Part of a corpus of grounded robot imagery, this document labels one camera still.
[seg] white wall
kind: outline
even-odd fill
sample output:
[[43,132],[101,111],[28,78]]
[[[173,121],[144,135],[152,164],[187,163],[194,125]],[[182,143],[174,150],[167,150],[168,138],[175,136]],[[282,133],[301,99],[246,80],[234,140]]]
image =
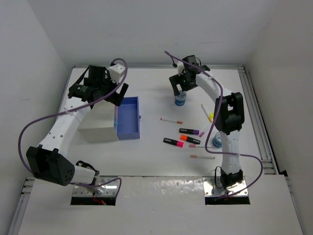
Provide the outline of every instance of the white wall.
[[[58,111],[68,71],[26,0],[0,0],[0,234],[8,232],[27,175],[18,157],[22,128]],[[30,127],[23,152],[53,120]]]
[[278,163],[306,234],[313,234],[313,1],[281,0],[250,63]]
[[59,55],[74,64],[169,64],[163,51],[242,64],[276,0],[28,0]]

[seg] red wire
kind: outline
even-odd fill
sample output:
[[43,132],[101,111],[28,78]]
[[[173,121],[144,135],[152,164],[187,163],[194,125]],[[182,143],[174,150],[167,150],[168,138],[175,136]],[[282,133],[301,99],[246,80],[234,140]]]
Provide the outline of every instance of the red wire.
[[104,201],[96,199],[95,196],[93,196],[92,198],[93,198],[93,200],[94,200],[95,202],[99,203],[100,205],[104,205],[104,204],[105,204]]

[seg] pink marker cap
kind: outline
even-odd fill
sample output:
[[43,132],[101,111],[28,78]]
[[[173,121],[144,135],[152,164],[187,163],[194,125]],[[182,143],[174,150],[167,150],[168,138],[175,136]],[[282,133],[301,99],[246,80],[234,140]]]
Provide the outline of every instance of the pink marker cap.
[[177,146],[182,148],[184,146],[184,142],[177,141]]

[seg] white table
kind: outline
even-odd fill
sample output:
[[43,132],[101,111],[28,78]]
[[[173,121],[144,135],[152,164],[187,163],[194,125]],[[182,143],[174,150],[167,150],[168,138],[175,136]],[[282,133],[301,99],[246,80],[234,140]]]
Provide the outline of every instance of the white table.
[[[68,87],[83,71],[73,69]],[[180,149],[162,140],[178,140],[180,127],[204,129],[208,120],[201,104],[213,112],[214,103],[201,88],[195,88],[187,93],[184,106],[176,106],[168,80],[173,74],[174,69],[129,70],[126,96],[139,96],[139,140],[89,144],[76,133],[71,143],[67,158],[72,163],[82,160],[102,175],[125,176],[116,206],[70,206],[72,186],[36,180],[19,235],[301,234],[283,176],[262,176],[249,189],[251,205],[204,204],[200,179],[213,175],[213,169],[221,165],[221,156],[216,155],[215,160],[191,159],[191,153],[204,154],[204,150],[190,149],[188,144]],[[230,90],[244,94],[237,70],[213,70],[213,74]],[[245,114],[240,152],[260,157],[246,103]],[[160,121],[160,117],[179,119],[184,124]],[[258,175],[259,163],[242,158],[241,164],[249,183]]]

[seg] yellow marker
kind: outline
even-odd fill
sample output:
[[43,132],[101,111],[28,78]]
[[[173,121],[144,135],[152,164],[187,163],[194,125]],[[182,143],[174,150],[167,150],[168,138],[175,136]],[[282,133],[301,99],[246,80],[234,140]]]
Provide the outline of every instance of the yellow marker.
[[209,121],[213,122],[213,118],[214,118],[214,113],[209,114]]

